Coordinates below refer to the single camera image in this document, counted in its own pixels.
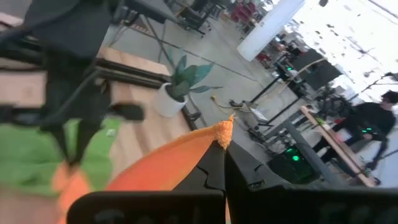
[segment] white pillar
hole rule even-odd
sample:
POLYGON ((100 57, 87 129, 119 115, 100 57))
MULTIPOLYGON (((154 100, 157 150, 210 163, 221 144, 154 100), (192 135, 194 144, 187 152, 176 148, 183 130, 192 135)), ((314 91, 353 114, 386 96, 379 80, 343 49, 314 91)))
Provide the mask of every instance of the white pillar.
POLYGON ((237 50, 242 57, 248 61, 253 60, 302 8, 304 3, 305 0, 280 0, 238 46, 237 50))

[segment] orange cloth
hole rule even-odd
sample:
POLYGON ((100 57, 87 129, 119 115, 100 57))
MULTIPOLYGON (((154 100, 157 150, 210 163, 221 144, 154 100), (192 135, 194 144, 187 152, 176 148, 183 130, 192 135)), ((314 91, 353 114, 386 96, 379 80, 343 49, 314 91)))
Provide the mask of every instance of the orange cloth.
MULTIPOLYGON (((226 149, 232 140, 233 116, 209 128, 198 129, 159 147, 121 172, 106 190, 173 190, 198 164, 214 140, 226 149)), ((60 190, 58 200, 65 222, 69 207, 90 192, 82 171, 67 171, 62 164, 53 178, 53 188, 60 190)))

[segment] green cloth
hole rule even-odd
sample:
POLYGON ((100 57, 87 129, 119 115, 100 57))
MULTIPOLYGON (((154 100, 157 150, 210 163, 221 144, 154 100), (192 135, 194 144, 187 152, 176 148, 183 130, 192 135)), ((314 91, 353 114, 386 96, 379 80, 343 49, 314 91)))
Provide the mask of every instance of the green cloth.
MULTIPOLYGON (((119 120, 108 118, 86 149, 81 168, 93 190, 103 190, 112 172, 109 158, 119 120)), ((78 121, 65 125, 67 143, 75 151, 78 121)), ((39 195, 56 195, 51 188, 55 169, 62 162, 55 139, 37 128, 0 125, 0 185, 39 195)))
POLYGON ((326 122, 322 118, 315 118, 315 120, 318 122, 318 124, 323 125, 326 124, 326 122))

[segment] black chair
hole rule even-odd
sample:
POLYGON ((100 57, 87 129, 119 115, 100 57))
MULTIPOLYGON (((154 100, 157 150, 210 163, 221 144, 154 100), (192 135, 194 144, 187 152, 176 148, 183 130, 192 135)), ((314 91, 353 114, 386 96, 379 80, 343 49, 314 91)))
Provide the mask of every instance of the black chair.
POLYGON ((200 33, 203 38, 206 33, 201 31, 200 28, 204 23, 207 23, 207 29, 208 31, 211 31, 210 23, 206 20, 216 7, 215 3, 208 3, 203 7, 199 7, 197 5, 188 6, 178 1, 175 1, 175 4, 181 7, 181 10, 176 14, 176 16, 181 17, 185 21, 186 25, 183 26, 186 30, 193 29, 200 33))

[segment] white pot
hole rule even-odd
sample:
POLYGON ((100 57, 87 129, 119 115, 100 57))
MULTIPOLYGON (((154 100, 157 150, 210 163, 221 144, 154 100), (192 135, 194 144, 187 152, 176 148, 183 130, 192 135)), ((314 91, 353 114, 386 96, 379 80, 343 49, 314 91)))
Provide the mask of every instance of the white pot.
POLYGON ((174 117, 187 103, 188 98, 184 96, 184 102, 178 102, 171 98, 166 91, 166 86, 170 83, 164 83, 158 90, 154 98, 154 106, 157 112, 167 118, 174 117))

